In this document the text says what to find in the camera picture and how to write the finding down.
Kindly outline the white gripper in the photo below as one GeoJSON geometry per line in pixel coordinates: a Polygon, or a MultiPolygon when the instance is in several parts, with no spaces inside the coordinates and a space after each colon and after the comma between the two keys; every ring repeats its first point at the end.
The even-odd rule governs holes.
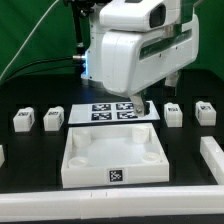
{"type": "Polygon", "coordinates": [[[190,22],[182,25],[181,31],[173,38],[165,38],[163,29],[148,33],[109,31],[104,35],[101,45],[103,86],[111,94],[131,96],[136,116],[150,113],[150,104],[136,93],[196,59],[198,17],[193,15],[190,22]]]}

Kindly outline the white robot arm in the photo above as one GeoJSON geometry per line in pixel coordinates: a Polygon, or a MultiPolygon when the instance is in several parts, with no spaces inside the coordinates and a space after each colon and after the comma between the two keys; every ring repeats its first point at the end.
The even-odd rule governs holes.
{"type": "Polygon", "coordinates": [[[82,78],[149,113],[144,90],[198,54],[196,0],[92,0],[91,42],[82,78]]]}

